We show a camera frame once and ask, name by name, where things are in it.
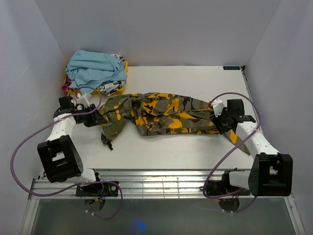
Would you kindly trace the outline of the yellow camouflage trousers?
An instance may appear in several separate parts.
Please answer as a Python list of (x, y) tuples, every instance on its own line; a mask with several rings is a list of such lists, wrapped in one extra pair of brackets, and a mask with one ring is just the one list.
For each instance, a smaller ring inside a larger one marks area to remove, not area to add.
[(168, 93), (123, 94), (109, 98), (99, 108), (106, 120), (101, 141), (111, 142), (132, 122), (140, 135), (218, 134), (208, 103), (189, 96)]

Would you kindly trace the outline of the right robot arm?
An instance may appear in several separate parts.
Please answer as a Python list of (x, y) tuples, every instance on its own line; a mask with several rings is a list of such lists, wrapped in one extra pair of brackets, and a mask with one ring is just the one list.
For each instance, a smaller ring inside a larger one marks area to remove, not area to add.
[(230, 170), (222, 176), (221, 189), (233, 194), (238, 188), (253, 196), (289, 196), (292, 188), (293, 159), (274, 148), (258, 130), (255, 118), (246, 115), (241, 99), (220, 99), (210, 103), (212, 122), (221, 134), (232, 131), (253, 158), (250, 170)]

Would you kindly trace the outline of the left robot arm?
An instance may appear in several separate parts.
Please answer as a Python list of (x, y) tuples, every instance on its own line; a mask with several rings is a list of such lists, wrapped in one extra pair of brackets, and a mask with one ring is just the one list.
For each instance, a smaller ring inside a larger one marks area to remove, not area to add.
[(107, 121), (100, 115), (95, 104), (89, 99), (91, 94), (59, 98), (60, 107), (53, 115), (53, 128), (45, 142), (37, 145), (43, 168), (51, 183), (70, 181), (75, 184), (87, 184), (92, 195), (100, 195), (104, 184), (94, 169), (84, 169), (83, 161), (71, 139), (74, 126), (83, 124), (94, 127)]

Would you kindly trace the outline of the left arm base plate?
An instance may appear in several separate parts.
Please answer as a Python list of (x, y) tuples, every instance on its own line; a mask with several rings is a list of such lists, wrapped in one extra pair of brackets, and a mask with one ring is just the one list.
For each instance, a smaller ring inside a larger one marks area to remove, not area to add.
[(118, 195), (118, 187), (111, 183), (89, 184), (87, 186), (78, 186), (75, 196), (78, 197), (116, 197)]

